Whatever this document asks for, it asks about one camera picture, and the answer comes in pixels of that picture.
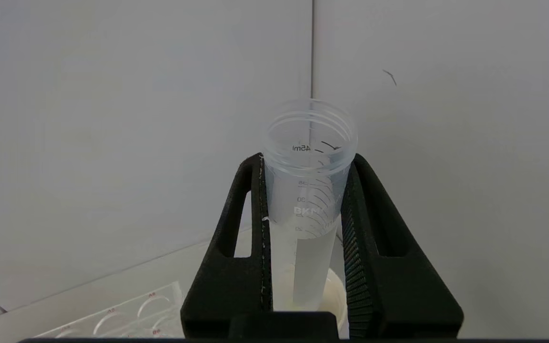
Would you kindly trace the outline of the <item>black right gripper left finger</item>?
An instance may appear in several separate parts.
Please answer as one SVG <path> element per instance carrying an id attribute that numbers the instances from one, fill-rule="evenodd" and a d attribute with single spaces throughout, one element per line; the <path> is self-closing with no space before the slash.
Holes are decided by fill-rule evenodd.
<path id="1" fill-rule="evenodd" d="M 220 219 L 180 312 L 188 339 L 222 338 L 231 321 L 273 311 L 272 253 L 262 154 L 240 164 Z M 246 196 L 251 197 L 251 249 L 235 257 Z"/>

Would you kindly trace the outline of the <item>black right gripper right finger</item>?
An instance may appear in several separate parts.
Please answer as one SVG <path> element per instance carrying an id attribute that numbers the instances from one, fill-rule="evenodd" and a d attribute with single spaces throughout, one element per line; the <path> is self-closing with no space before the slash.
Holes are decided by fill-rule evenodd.
<path id="1" fill-rule="evenodd" d="M 463 310 L 360 154 L 341 220 L 349 337 L 456 339 Z"/>

